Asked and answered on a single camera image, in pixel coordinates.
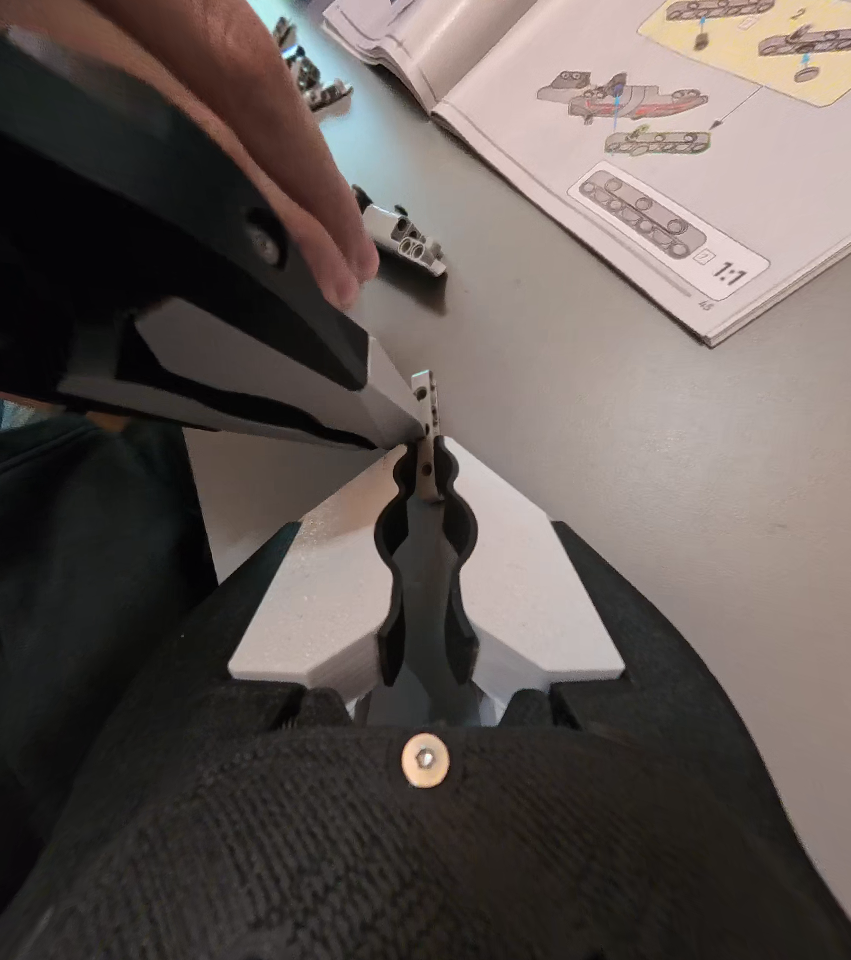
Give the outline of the open instruction booklet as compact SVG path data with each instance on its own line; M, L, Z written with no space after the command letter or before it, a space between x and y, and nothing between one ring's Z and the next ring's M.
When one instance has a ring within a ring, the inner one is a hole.
M851 2L330 2L322 25L708 346L851 252Z

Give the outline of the light grey toy connector block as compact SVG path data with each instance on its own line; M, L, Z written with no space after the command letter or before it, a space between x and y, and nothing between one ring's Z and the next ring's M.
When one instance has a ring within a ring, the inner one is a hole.
M447 264L441 244L419 230L407 210L400 205L393 209L378 206L357 184L351 186L351 192L363 225L380 252L417 267L434 279L446 275Z

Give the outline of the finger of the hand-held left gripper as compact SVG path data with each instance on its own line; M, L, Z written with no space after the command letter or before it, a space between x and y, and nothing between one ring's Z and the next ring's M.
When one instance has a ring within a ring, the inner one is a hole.
M284 402L218 390L185 379L199 394L99 375L71 375L59 384L69 402L91 409L203 431L258 436L331 448L378 450L370 438L323 425L311 414Z
M414 393L382 346L321 296L222 305L239 325L179 296L117 307L116 379L198 396L188 379L283 402L380 448L423 437Z

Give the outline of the light grey toy beam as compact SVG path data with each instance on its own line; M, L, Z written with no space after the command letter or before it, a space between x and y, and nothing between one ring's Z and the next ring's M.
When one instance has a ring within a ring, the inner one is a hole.
M414 374L410 385L422 428L422 437L417 442L416 493L423 502L435 504L442 502L444 495L438 486L435 460L436 440L442 435L442 429L433 371L425 369Z

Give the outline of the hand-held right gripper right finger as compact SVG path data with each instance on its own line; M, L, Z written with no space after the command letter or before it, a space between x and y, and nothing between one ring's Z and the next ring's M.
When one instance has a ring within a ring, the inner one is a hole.
M444 615L453 677L479 716L523 690L623 677L623 657L548 514L453 438L434 446L445 540Z

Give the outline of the person's left hand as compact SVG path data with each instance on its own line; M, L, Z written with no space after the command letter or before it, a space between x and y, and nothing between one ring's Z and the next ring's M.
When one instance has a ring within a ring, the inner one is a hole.
M380 265L351 187L272 33L247 2L97 1L210 109L255 168L259 190L324 298L349 310Z

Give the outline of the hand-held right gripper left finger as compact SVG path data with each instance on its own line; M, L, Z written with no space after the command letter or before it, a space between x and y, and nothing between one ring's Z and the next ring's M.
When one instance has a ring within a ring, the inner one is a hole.
M391 687L406 652L403 575L418 450L400 445L299 522L227 669L242 681L331 689L344 702Z

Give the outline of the person's dark clothing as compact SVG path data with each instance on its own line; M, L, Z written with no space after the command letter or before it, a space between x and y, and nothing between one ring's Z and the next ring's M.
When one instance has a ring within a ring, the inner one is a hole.
M0 914L132 678L216 584L180 427L0 431Z

